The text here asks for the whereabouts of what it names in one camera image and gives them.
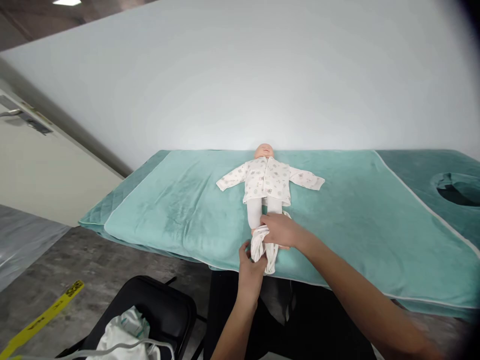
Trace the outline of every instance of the baby clothing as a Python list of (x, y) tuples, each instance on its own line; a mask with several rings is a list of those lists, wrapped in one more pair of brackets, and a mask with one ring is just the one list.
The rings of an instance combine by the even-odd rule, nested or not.
[[(283, 211), (283, 214), (291, 219), (288, 212)], [(277, 244), (264, 243), (264, 239), (269, 232), (270, 230), (267, 225), (257, 227), (253, 232), (250, 242), (251, 259), (254, 262), (260, 260), (262, 255), (266, 253), (267, 263), (264, 271), (266, 275), (271, 275), (275, 272), (275, 260), (277, 259), (277, 254), (279, 253), (279, 246)]]
[[(267, 213), (281, 214), (282, 213), (282, 200), (268, 197)], [(256, 229), (260, 226), (260, 217), (262, 216), (262, 199), (254, 198), (247, 200), (246, 213), (248, 216), (248, 225), (250, 229)]]
[(250, 199), (263, 199), (268, 205), (268, 197), (279, 199), (283, 206), (291, 205), (289, 181), (301, 187), (319, 190), (325, 179), (310, 171), (300, 170), (279, 162), (273, 157), (259, 157), (235, 168), (216, 182), (220, 190), (245, 182), (243, 203)]
[(266, 225), (260, 226), (262, 205), (267, 206), (269, 213), (281, 214), (282, 206), (291, 205), (290, 181), (307, 189), (320, 190), (325, 179), (315, 176), (310, 171), (279, 162), (273, 157), (259, 157), (240, 165), (216, 182), (222, 191), (245, 182), (243, 203), (246, 204), (248, 225), (251, 229), (255, 229), (250, 243), (251, 258), (257, 262), (266, 253), (265, 274), (267, 275), (275, 272), (279, 246), (263, 243), (270, 231)]

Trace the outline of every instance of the doll face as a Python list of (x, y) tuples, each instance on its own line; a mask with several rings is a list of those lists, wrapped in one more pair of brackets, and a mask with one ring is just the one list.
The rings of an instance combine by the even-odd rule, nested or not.
[(261, 157), (274, 157), (274, 149), (269, 145), (269, 144), (260, 144), (259, 147), (256, 148), (255, 150), (255, 159), (261, 158)]

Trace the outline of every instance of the hand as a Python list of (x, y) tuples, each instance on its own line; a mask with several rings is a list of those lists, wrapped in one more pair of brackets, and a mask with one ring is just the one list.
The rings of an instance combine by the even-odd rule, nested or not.
[(250, 259), (250, 250), (245, 252), (250, 240), (247, 240), (238, 250), (240, 257), (240, 271), (238, 274), (238, 293), (237, 302), (245, 306), (254, 306), (257, 308), (257, 300), (260, 295), (260, 288), (264, 280), (264, 271), (267, 267), (267, 257), (265, 254), (257, 262)]
[(268, 226), (270, 232), (263, 239), (264, 243), (274, 243), (285, 247), (302, 248), (315, 236), (283, 214), (268, 213), (260, 217), (260, 223)]

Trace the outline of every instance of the yellow measuring tape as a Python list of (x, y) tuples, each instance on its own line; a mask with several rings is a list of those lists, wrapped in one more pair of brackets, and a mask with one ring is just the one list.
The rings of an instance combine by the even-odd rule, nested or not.
[[(7, 360), (7, 358), (14, 353), (14, 351), (24, 345), (36, 333), (38, 333), (50, 320), (56, 317), (67, 304), (79, 293), (84, 287), (84, 283), (80, 280), (75, 283), (55, 301), (42, 315), (37, 317), (31, 324), (20, 331), (12, 340), (8, 342), (5, 350), (0, 353), (0, 360)], [(14, 359), (21, 359), (21, 356), (15, 356)]]

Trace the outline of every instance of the doll arm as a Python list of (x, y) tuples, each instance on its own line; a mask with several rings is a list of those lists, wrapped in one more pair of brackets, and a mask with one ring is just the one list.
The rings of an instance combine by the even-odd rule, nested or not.
[(310, 171), (300, 170), (290, 166), (290, 181), (307, 189), (320, 190), (325, 179), (315, 176)]
[(225, 189), (234, 187), (240, 183), (243, 183), (247, 178), (247, 166), (245, 164), (240, 165), (239, 167), (230, 171), (227, 175), (222, 177), (216, 182), (216, 185), (220, 190), (225, 191)]

